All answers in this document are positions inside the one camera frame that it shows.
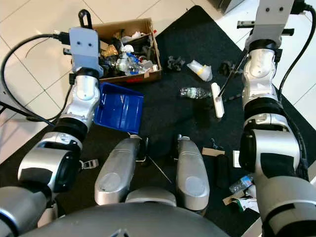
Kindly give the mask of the black floor rug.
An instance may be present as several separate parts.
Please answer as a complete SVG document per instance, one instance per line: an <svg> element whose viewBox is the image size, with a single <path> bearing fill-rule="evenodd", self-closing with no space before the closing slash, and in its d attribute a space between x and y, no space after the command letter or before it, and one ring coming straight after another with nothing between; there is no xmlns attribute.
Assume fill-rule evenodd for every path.
<svg viewBox="0 0 316 237"><path fill-rule="evenodd" d="M158 49L163 63L167 56L182 56L201 59L203 62L221 63L236 61L241 50L211 16L201 6L188 9L167 29L157 36ZM190 70L182 72L164 72L162 78L154 82L126 85L128 88L144 95L144 108L140 124L140 135L149 137L149 156L165 171L169 178L175 175L175 138L176 135L189 136L198 147L211 145L214 139L224 149L236 151L243 131L243 109L241 101L235 99L226 105L227 114L219 122L211 114L211 106L206 102L195 102L191 99L178 99L181 87L201 86L201 81L194 79ZM283 99L283 106L307 145L309 164L316 160L316 130L290 104ZM0 165L1 185L17 184L17 169L27 151L44 133L51 131L45 128L30 139L18 151L10 155ZM106 159L108 153L124 136L114 129L93 125L86 136L86 145L81 153L82 159ZM227 187L215 185L215 158L204 156L207 174L210 178L210 201L204 217L216 224L227 235L240 237L258 219L259 214L253 211L239 212L235 204L224 205L222 199L229 195ZM93 185L98 176L98 169L82 171L69 192L57 196L61 207L68 214L76 214L86 208L96 206L93 199ZM132 188L163 187L170 191L174 185L158 171L155 165L137 166L131 182Z"/></svg>

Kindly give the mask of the grey robot torso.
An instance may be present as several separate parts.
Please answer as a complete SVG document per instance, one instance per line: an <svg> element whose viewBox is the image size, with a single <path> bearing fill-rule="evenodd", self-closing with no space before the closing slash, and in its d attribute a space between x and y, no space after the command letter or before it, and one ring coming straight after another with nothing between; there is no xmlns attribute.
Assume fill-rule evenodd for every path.
<svg viewBox="0 0 316 237"><path fill-rule="evenodd" d="M230 237L212 221L185 208L156 201L98 205L55 222L70 237Z"/></svg>

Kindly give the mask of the brown cardboard box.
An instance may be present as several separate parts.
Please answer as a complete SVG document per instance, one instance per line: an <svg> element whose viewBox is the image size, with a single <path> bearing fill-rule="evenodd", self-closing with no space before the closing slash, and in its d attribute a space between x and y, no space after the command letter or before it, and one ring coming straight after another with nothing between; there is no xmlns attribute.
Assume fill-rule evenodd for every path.
<svg viewBox="0 0 316 237"><path fill-rule="evenodd" d="M140 73L139 75L121 77L103 77L99 79L101 82L126 85L147 83L161 79L162 66L160 65L160 54L151 18L132 19L121 22L99 23L93 25L93 29L97 32L99 39L110 38L115 33L120 32L121 30L123 30L124 36L131 36L136 32L148 34L152 42L152 47L155 50L155 56L152 56L152 59L155 61L155 64L157 66L157 70L155 72Z"/></svg>

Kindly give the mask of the silver right robot leg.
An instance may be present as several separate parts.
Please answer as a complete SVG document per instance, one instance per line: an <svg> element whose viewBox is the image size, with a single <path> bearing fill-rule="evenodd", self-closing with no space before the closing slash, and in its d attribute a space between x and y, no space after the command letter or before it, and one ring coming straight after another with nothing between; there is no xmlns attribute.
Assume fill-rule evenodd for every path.
<svg viewBox="0 0 316 237"><path fill-rule="evenodd" d="M176 187L181 205L194 212L203 212L210 197L207 169L196 143L188 136L177 140Z"/></svg>

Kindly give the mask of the clear plastic water bottle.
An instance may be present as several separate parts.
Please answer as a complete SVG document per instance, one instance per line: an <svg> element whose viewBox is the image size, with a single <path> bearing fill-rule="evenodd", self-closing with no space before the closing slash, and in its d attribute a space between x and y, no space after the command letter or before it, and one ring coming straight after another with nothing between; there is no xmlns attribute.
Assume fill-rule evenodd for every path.
<svg viewBox="0 0 316 237"><path fill-rule="evenodd" d="M203 99L203 98L208 98L212 96L212 93L201 87L183 87L180 88L180 97L183 98L190 98L190 99Z"/></svg>

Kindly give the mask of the flat white card box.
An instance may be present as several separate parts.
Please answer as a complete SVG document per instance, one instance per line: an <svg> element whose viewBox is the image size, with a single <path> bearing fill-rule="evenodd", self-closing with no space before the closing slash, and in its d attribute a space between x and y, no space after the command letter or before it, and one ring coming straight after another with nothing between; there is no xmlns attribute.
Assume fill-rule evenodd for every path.
<svg viewBox="0 0 316 237"><path fill-rule="evenodd" d="M241 168L241 164L239 162L239 154L240 151L237 150L232 152L232 163L234 168Z"/></svg>

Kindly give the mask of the silver robot leg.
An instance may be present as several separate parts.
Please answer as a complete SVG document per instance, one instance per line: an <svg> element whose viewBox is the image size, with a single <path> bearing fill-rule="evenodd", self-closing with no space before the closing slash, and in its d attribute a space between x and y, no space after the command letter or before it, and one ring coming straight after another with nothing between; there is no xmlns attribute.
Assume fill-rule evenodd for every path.
<svg viewBox="0 0 316 237"><path fill-rule="evenodd" d="M97 205L124 202L135 170L142 138L138 135L121 140L102 165L94 185Z"/></svg>
<svg viewBox="0 0 316 237"><path fill-rule="evenodd" d="M181 205L194 212L203 212L210 197L207 169L196 143L188 136L177 140L176 187Z"/></svg>

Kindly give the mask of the white broom with black handle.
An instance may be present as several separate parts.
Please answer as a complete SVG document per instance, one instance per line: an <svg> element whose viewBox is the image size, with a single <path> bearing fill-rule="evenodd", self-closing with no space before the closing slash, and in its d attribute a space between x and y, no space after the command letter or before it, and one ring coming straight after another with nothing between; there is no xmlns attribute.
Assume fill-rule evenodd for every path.
<svg viewBox="0 0 316 237"><path fill-rule="evenodd" d="M240 69L243 62L246 60L248 56L247 48L244 48L242 53L240 54L239 63L233 66L227 76L226 81L224 82L223 86L219 86L217 82L213 82L211 84L210 92L211 92L211 101L212 101L212 108L215 111L215 117L219 120L223 118L225 113L224 105L223 105L223 93L226 90L226 86L230 83L231 79L237 74L237 70Z"/></svg>

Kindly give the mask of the dark furniture base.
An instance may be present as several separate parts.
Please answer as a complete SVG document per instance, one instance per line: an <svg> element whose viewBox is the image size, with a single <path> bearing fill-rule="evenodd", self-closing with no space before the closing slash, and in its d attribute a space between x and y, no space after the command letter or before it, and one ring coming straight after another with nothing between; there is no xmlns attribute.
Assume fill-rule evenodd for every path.
<svg viewBox="0 0 316 237"><path fill-rule="evenodd" d="M233 0L206 0L218 13L225 14Z"/></svg>

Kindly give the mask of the crumpled white plastic cup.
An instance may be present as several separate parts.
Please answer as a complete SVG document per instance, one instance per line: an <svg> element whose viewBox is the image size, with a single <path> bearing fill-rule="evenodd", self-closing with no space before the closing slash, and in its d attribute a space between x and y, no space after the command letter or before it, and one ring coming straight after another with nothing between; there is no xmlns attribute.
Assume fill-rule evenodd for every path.
<svg viewBox="0 0 316 237"><path fill-rule="evenodd" d="M202 81L212 81L212 67L203 65L196 60L192 60L187 64L188 68L194 72Z"/></svg>

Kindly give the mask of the small black plastic object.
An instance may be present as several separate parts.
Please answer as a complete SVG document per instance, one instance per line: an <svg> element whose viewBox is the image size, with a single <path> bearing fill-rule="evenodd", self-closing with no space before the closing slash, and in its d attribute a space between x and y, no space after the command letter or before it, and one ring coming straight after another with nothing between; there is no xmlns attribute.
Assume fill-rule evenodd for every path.
<svg viewBox="0 0 316 237"><path fill-rule="evenodd" d="M167 59L167 69L172 70L174 72L180 72L185 64L185 60L181 57L168 56Z"/></svg>
<svg viewBox="0 0 316 237"><path fill-rule="evenodd" d="M225 77L230 76L231 73L237 69L238 64L233 63L232 61L223 61L219 66L219 74Z"/></svg>

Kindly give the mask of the silver left robot leg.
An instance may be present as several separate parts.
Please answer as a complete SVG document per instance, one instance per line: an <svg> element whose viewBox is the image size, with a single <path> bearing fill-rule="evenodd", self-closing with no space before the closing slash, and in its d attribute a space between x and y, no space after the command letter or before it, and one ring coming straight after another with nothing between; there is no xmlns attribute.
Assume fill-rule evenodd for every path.
<svg viewBox="0 0 316 237"><path fill-rule="evenodd" d="M94 185L97 205L124 202L135 170L142 138L138 135L121 140L102 165Z"/></svg>

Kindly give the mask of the crushed clear plastic bottle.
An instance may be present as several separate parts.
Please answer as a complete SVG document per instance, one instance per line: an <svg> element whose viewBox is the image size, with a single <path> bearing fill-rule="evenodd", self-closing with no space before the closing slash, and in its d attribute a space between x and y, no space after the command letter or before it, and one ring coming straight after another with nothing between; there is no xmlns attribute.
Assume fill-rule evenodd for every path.
<svg viewBox="0 0 316 237"><path fill-rule="evenodd" d="M116 69L123 72L126 76L137 75L146 72L153 72L155 64L144 56L136 57L130 52L124 52L119 55L116 63Z"/></svg>

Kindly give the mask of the brown cardboard strip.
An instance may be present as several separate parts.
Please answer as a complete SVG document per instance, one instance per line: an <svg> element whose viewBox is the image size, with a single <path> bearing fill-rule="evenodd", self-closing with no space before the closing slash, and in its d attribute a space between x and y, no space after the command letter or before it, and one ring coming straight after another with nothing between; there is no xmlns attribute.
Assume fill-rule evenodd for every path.
<svg viewBox="0 0 316 237"><path fill-rule="evenodd" d="M211 157L225 155L225 151L217 150L217 149L213 149L213 148L206 148L206 147L204 147L202 149L201 153L204 156L211 156Z"/></svg>

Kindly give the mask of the black stand leg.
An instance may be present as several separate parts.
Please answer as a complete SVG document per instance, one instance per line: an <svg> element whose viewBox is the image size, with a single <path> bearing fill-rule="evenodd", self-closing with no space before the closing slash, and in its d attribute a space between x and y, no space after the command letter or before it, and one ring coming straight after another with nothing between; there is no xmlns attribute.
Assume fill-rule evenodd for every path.
<svg viewBox="0 0 316 237"><path fill-rule="evenodd" d="M6 109L9 109L9 110L11 110L13 112L16 112L18 114L21 114L21 115L27 117L27 118L30 116L29 113L26 113L25 111L22 111L22 110L20 110L18 108L14 108L13 106L11 106L11 105L9 105L7 103L4 103L2 101L0 101L0 106L1 106L0 113L2 113Z"/></svg>

